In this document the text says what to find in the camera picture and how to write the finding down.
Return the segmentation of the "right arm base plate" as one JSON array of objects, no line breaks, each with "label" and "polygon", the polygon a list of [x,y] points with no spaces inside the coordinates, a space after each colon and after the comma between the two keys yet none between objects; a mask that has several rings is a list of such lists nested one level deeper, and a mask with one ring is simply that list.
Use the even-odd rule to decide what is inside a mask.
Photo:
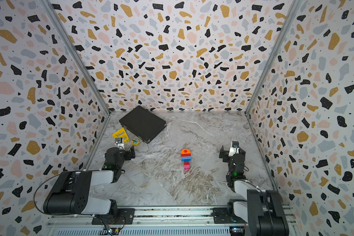
[{"label": "right arm base plate", "polygon": [[228,213],[226,207],[214,207],[211,216],[215,224],[244,224],[245,221],[240,217]]}]

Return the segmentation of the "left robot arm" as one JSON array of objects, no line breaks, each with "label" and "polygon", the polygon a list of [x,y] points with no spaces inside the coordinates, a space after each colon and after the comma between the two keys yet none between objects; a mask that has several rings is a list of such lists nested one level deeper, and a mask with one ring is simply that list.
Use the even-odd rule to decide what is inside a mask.
[{"label": "left robot arm", "polygon": [[124,150],[112,147],[105,152],[104,157],[104,168],[101,170],[62,172],[43,203],[43,212],[48,215],[80,214],[116,218],[117,202],[92,197],[89,195],[90,189],[116,183],[124,173],[124,162],[136,157],[135,148]]}]

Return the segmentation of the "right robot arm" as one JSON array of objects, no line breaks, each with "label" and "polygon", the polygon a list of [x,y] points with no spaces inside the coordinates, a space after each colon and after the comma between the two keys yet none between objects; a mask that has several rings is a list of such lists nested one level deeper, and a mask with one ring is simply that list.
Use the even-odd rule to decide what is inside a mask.
[{"label": "right robot arm", "polygon": [[233,229],[242,236],[288,236],[290,229],[279,193],[262,190],[252,184],[244,172],[246,152],[238,141],[232,141],[229,150],[220,149],[219,158],[228,164],[227,186],[241,199],[231,199],[223,216],[232,223],[243,221],[241,230]]}]

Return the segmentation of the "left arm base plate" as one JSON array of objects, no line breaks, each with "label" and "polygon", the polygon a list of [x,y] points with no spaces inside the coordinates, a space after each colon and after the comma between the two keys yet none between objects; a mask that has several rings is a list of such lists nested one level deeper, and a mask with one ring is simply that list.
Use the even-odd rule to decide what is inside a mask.
[{"label": "left arm base plate", "polygon": [[134,208],[118,208],[114,213],[95,215],[92,225],[131,225],[134,219]]}]

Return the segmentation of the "orange round lego piece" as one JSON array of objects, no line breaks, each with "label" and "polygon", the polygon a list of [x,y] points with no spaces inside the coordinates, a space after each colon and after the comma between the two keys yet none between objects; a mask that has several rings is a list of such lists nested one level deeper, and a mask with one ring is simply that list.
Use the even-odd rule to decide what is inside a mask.
[{"label": "orange round lego piece", "polygon": [[191,156],[191,151],[189,149],[183,149],[181,151],[181,157],[188,157],[188,156]]}]

